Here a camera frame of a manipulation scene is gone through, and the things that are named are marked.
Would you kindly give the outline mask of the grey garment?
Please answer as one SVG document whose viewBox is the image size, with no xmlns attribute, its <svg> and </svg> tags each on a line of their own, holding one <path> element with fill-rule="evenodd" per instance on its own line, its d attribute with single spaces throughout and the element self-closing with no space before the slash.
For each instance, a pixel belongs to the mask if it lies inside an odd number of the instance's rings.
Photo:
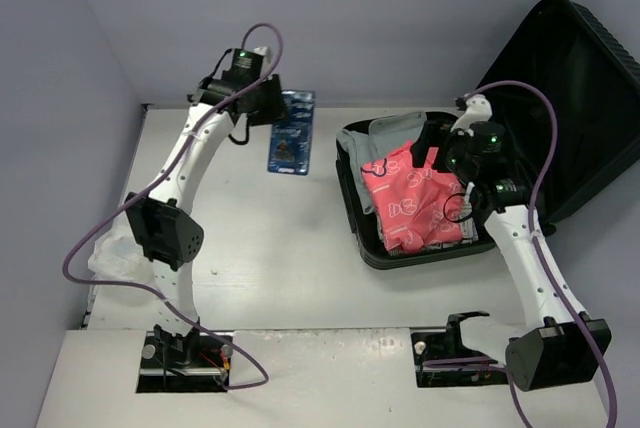
<svg viewBox="0 0 640 428">
<path fill-rule="evenodd" d="M 381 160 L 407 141 L 415 142 L 426 121 L 426 113 L 416 111 L 375 119 L 364 133 L 348 128 L 343 128 L 337 133 L 338 144 L 349 155 L 348 166 L 365 215 L 373 213 L 375 209 L 364 184 L 362 166 Z"/>
</svg>

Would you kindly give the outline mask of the blue card packet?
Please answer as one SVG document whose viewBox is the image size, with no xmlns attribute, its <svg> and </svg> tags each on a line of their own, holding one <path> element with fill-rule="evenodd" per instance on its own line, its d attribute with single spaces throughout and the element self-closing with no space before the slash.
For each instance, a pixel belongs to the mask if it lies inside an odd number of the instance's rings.
<svg viewBox="0 0 640 428">
<path fill-rule="evenodd" d="M 267 170 L 306 176 L 311 158 L 316 94 L 314 91 L 285 90 L 282 96 L 288 118 L 271 127 Z"/>
</svg>

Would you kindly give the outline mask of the pink patterned garment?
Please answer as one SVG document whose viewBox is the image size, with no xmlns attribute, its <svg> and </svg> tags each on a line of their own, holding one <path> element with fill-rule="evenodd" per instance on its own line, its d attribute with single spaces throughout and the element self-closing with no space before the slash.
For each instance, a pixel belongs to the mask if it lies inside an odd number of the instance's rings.
<svg viewBox="0 0 640 428">
<path fill-rule="evenodd" d="M 471 235 L 455 222 L 462 211 L 458 179 L 432 168 L 436 147 L 428 149 L 424 166 L 415 168 L 411 146 L 408 141 L 361 167 L 384 248 L 413 254 L 469 239 Z"/>
</svg>

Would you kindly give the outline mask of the black hard-shell suitcase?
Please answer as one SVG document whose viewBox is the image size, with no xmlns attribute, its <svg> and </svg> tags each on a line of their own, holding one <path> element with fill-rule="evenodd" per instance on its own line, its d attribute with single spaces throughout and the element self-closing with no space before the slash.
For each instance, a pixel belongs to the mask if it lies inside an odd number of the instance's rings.
<svg viewBox="0 0 640 428">
<path fill-rule="evenodd" d="M 534 202 L 545 233 L 639 158 L 639 65 L 585 6 L 541 0 L 482 79 L 494 132 L 446 137 L 451 114 L 423 129 L 451 167 L 477 175 L 473 221 Z"/>
</svg>

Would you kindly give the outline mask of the clear plastic packet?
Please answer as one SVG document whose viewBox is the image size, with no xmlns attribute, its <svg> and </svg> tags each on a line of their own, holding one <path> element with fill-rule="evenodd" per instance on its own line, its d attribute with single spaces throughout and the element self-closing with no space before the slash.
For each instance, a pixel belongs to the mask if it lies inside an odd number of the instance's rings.
<svg viewBox="0 0 640 428">
<path fill-rule="evenodd" d="M 122 225 L 112 227 L 95 241 L 88 269 L 101 281 L 153 281 L 151 262 L 143 256 L 131 230 Z"/>
</svg>

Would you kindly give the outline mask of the black white newspaper-print garment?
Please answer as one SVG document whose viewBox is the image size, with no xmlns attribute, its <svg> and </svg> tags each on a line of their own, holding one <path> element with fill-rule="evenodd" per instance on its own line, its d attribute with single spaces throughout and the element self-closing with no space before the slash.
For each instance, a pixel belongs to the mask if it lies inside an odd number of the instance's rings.
<svg viewBox="0 0 640 428">
<path fill-rule="evenodd" d="M 384 250 L 392 257 L 443 250 L 472 244 L 479 240 L 478 231 L 472 220 L 462 223 L 453 223 L 444 218 L 431 221 L 427 225 L 426 234 L 399 227 L 392 232 L 393 240 L 389 240 L 379 218 L 376 219 L 376 224 L 379 240 Z"/>
</svg>

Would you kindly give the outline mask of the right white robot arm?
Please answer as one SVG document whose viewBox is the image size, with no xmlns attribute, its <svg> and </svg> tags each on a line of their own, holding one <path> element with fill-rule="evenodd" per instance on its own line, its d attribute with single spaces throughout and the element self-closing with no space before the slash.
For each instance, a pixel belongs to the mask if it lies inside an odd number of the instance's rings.
<svg viewBox="0 0 640 428">
<path fill-rule="evenodd" d="M 522 391 L 585 383 L 593 379 L 611 341 L 603 319 L 592 318 L 566 284 L 542 233 L 532 189 L 507 156 L 506 131 L 492 121 L 482 95 L 461 98 L 453 124 L 424 124 L 411 146 L 414 167 L 451 173 L 463 186 L 476 226 L 499 249 L 525 316 L 518 329 L 484 312 L 449 317 L 445 353 L 464 360 L 474 352 L 502 364 Z"/>
</svg>

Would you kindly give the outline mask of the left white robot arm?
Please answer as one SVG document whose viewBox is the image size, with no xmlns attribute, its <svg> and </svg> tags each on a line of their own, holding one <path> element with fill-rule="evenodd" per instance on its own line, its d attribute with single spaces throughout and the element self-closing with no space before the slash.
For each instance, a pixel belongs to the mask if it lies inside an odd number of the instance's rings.
<svg viewBox="0 0 640 428">
<path fill-rule="evenodd" d="M 154 341 L 175 366 L 191 366 L 200 343 L 194 322 L 192 263 L 204 244 L 204 230 L 192 218 L 193 202 L 210 162 L 229 138 L 238 119 L 270 124 L 282 119 L 286 106 L 280 79 L 268 72 L 268 47 L 229 49 L 231 65 L 204 77 L 190 95 L 182 133 L 160 170 L 155 187 L 143 197 L 129 193 L 126 211 L 135 242 L 150 261 L 161 294 Z"/>
</svg>

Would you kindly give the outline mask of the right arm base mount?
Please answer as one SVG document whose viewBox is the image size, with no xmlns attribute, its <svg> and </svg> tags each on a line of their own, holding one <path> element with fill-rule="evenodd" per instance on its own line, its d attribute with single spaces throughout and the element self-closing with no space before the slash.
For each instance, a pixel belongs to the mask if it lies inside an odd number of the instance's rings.
<svg viewBox="0 0 640 428">
<path fill-rule="evenodd" d="M 445 329 L 410 333 L 418 388 L 476 388 L 507 385 L 501 365 L 453 340 Z"/>
</svg>

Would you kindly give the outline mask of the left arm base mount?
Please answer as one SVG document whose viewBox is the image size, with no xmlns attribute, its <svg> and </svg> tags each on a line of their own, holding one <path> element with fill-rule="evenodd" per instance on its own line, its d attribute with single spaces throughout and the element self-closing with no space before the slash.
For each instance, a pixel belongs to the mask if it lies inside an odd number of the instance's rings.
<svg viewBox="0 0 640 428">
<path fill-rule="evenodd" d="M 141 350 L 137 394 L 224 393 L 232 369 L 233 335 L 219 333 L 223 342 L 199 334 L 196 345 L 184 356 L 167 349 L 147 332 Z"/>
</svg>

